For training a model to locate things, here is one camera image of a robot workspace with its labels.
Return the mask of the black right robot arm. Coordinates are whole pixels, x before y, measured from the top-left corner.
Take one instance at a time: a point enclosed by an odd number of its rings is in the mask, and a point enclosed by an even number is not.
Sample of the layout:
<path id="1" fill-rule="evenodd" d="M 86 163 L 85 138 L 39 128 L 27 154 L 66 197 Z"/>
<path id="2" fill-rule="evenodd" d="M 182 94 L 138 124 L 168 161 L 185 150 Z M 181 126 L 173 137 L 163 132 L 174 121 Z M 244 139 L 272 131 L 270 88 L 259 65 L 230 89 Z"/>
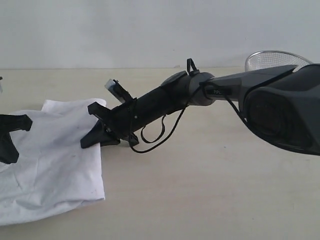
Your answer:
<path id="1" fill-rule="evenodd" d="M 188 69 L 168 77 L 140 97 L 132 97 L 117 80 L 106 83 L 120 101 L 109 109 L 97 102 L 88 113 L 97 118 L 80 140 L 83 149 L 95 144 L 118 145 L 127 141 L 134 148 L 148 124 L 183 113 L 189 106 L 207 107 L 227 101 L 244 125 L 267 143 L 294 153 L 320 153 L 320 66 L 301 68 L 282 65 L 216 77 L 201 72 L 192 62 Z"/>

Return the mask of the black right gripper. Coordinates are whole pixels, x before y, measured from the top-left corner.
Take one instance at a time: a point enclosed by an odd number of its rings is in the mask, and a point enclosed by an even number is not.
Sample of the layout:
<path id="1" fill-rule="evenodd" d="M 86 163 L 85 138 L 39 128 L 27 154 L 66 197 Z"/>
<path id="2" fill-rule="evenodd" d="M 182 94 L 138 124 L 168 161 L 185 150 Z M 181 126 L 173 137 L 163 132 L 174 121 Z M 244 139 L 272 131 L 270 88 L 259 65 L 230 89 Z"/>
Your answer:
<path id="1" fill-rule="evenodd" d="M 90 115 L 98 118 L 94 127 L 80 140 L 82 149 L 100 144 L 104 146 L 115 146 L 121 140 L 136 146 L 138 137 L 133 131 L 134 109 L 137 99 L 125 102 L 113 109 L 109 109 L 97 102 L 90 104 L 87 109 Z"/>

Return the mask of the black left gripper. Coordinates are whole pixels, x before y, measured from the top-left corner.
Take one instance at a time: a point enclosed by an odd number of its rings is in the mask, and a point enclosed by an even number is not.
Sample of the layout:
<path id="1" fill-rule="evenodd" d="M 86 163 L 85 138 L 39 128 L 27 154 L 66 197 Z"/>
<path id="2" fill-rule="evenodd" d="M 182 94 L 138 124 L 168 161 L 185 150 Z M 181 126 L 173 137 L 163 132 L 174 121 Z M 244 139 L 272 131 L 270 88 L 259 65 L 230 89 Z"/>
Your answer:
<path id="1" fill-rule="evenodd" d="M 0 162 L 6 165 L 15 164 L 19 158 L 10 132 L 30 131 L 33 121 L 28 115 L 0 115 Z"/>

